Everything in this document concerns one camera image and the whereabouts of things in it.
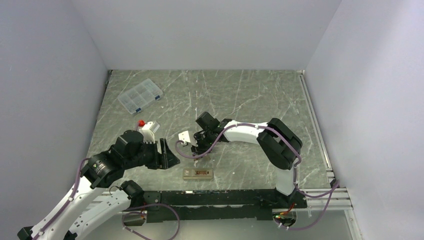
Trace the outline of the white remote control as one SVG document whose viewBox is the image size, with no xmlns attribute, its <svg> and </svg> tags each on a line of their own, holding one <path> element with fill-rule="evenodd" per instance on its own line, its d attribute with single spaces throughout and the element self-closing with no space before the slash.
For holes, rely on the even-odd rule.
<svg viewBox="0 0 424 240">
<path fill-rule="evenodd" d="M 184 168 L 182 178 L 186 181 L 209 181 L 214 178 L 214 171 L 212 168 Z"/>
</svg>

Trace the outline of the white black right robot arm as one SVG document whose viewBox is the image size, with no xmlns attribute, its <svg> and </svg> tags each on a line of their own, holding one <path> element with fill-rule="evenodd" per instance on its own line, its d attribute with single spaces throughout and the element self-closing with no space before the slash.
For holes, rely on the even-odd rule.
<svg viewBox="0 0 424 240">
<path fill-rule="evenodd" d="M 279 118 L 262 123 L 240 122 L 230 118 L 218 120 L 209 112 L 197 119 L 198 132 L 179 133 L 176 152 L 187 159 L 199 159 L 209 154 L 216 144 L 241 142 L 258 145 L 277 168 L 276 203 L 287 208 L 295 201 L 297 167 L 302 161 L 301 139 Z"/>
</svg>

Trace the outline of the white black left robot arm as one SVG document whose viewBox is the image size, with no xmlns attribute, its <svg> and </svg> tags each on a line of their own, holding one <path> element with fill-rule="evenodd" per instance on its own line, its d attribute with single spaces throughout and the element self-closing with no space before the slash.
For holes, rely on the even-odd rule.
<svg viewBox="0 0 424 240">
<path fill-rule="evenodd" d="M 126 170 L 141 166 L 165 170 L 171 167 L 173 157 L 166 139 L 147 142 L 142 133 L 125 131 L 108 150 L 83 159 L 69 192 L 39 223 L 21 228 L 17 237 L 20 240 L 63 239 L 83 210 L 122 178 Z"/>
</svg>

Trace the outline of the clear plastic organizer box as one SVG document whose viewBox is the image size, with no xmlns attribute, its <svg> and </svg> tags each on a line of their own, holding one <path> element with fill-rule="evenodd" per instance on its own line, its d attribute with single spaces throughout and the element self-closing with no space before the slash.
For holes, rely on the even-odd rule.
<svg viewBox="0 0 424 240">
<path fill-rule="evenodd" d="M 163 91 L 150 78 L 147 78 L 121 93 L 117 99 L 129 114 L 136 115 L 153 102 L 160 100 L 162 96 Z"/>
</svg>

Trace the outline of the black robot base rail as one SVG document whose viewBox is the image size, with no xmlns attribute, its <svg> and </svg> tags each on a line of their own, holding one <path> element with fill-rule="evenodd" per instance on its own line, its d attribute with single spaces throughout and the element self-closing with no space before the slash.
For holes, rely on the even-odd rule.
<svg viewBox="0 0 424 240">
<path fill-rule="evenodd" d="M 144 201 L 131 204 L 134 211 L 146 212 L 148 223 L 180 219 L 270 221 L 273 214 L 288 209 L 305 209 L 307 201 L 300 193 L 284 196 L 276 189 L 146 191 Z"/>
</svg>

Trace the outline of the aluminium frame rail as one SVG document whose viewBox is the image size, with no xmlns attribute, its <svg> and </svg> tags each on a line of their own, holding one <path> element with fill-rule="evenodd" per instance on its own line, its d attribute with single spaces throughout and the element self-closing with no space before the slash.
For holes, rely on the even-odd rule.
<svg viewBox="0 0 424 240">
<path fill-rule="evenodd" d="M 335 174 L 334 174 L 334 170 L 332 168 L 332 165 L 331 165 L 331 162 L 330 162 L 330 159 L 329 159 L 329 155 L 328 155 L 328 152 L 327 152 L 327 149 L 326 149 L 326 146 L 325 146 L 322 134 L 321 134 L 321 130 L 320 130 L 320 127 L 319 127 L 319 124 L 318 124 L 316 113 L 314 111 L 314 107 L 313 107 L 313 104 L 312 104 L 312 101 L 311 101 L 311 98 L 310 98 L 310 95 L 309 95 L 309 92 L 308 92 L 308 88 L 307 88 L 307 85 L 306 85 L 305 76 L 304 76 L 305 71 L 304 70 L 297 70 L 296 72 L 298 74 L 299 82 L 301 84 L 302 91 L 304 93 L 304 96 L 305 96 L 305 99 L 306 99 L 306 102 L 307 102 L 307 108 L 308 108 L 308 111 L 309 111 L 310 118 L 312 120 L 312 125 L 313 125 L 313 128 L 314 128 L 315 134 L 316 134 L 317 142 L 318 142 L 318 145 L 319 145 L 319 150 L 320 150 L 320 153 L 321 153 L 324 165 L 325 165 L 327 181 L 328 181 L 328 183 L 335 182 L 336 177 L 335 177 Z M 336 202 L 330 203 L 327 209 L 332 210 L 332 211 L 344 211 L 344 215 L 347 219 L 347 225 L 348 225 L 348 228 L 349 228 L 349 233 L 350 233 L 352 239 L 353 240 L 362 240 L 363 235 L 362 235 L 361 230 L 359 228 L 359 225 L 358 225 L 355 213 L 354 213 L 353 204 L 352 204 L 352 201 L 349 197 L 349 193 L 348 193 L 346 188 L 343 188 L 342 190 L 338 190 L 338 192 L 343 193 L 347 197 L 345 197 L 343 199 L 341 197 L 332 198 L 332 200 L 337 201 L 337 203 Z"/>
</svg>

